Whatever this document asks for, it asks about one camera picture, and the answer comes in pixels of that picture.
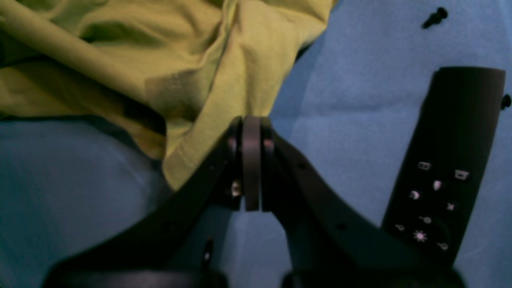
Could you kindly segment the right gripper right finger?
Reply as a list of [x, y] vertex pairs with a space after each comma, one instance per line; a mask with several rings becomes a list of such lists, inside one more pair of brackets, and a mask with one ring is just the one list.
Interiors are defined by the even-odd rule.
[[356, 213], [267, 117], [252, 117], [252, 209], [272, 212], [305, 267], [284, 288], [463, 288]]

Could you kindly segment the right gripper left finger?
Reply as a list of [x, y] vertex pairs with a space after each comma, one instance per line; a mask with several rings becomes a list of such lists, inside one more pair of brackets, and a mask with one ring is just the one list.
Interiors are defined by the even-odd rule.
[[55, 264], [44, 288], [227, 288], [225, 275], [210, 268], [214, 242], [199, 250], [197, 270], [175, 270], [169, 262], [185, 243], [207, 206], [232, 207], [231, 184], [239, 168], [242, 117], [235, 117], [220, 141], [179, 192], [126, 231]]

